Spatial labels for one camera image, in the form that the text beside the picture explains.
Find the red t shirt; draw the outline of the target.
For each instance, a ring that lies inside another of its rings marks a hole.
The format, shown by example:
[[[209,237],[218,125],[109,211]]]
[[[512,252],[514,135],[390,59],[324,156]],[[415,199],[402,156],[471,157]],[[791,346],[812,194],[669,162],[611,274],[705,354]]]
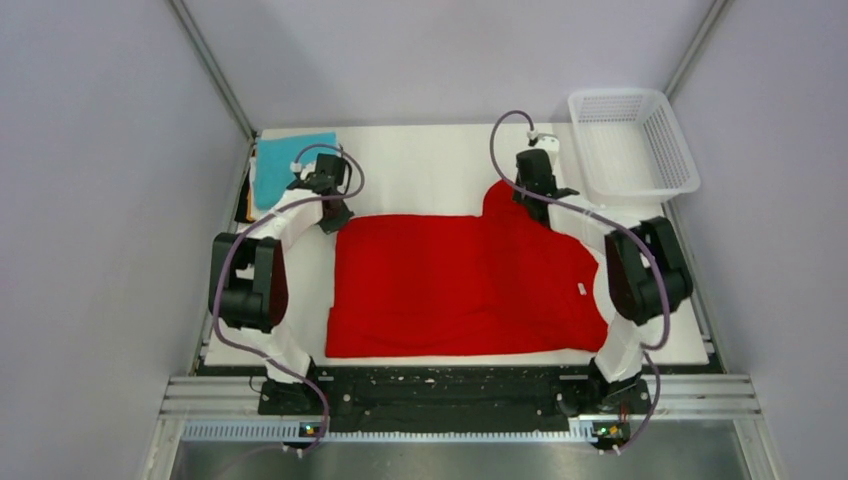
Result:
[[[533,220],[503,182],[478,216],[377,215],[337,235],[331,358],[597,351],[598,261]]]

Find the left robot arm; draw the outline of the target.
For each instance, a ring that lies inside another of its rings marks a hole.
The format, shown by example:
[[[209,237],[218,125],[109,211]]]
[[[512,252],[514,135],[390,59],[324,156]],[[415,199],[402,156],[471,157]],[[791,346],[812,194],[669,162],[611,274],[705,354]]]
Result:
[[[285,255],[314,227],[342,230],[365,175],[342,147],[324,143],[298,152],[291,171],[293,181],[263,217],[214,238],[208,309],[215,338],[261,360],[270,380],[285,383],[283,401],[303,414],[317,407],[321,388],[307,377],[310,355],[282,326],[290,303]]]

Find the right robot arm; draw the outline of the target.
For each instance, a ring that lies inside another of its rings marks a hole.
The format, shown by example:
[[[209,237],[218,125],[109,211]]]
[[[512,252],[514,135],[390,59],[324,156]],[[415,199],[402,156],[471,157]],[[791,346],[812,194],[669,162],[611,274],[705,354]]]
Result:
[[[676,234],[662,216],[626,226],[599,213],[577,191],[558,186],[551,155],[541,148],[519,152],[516,168],[513,198],[530,217],[605,259],[615,315],[590,361],[586,397],[594,409],[612,412],[636,386],[644,353],[667,344],[671,315],[692,294]]]

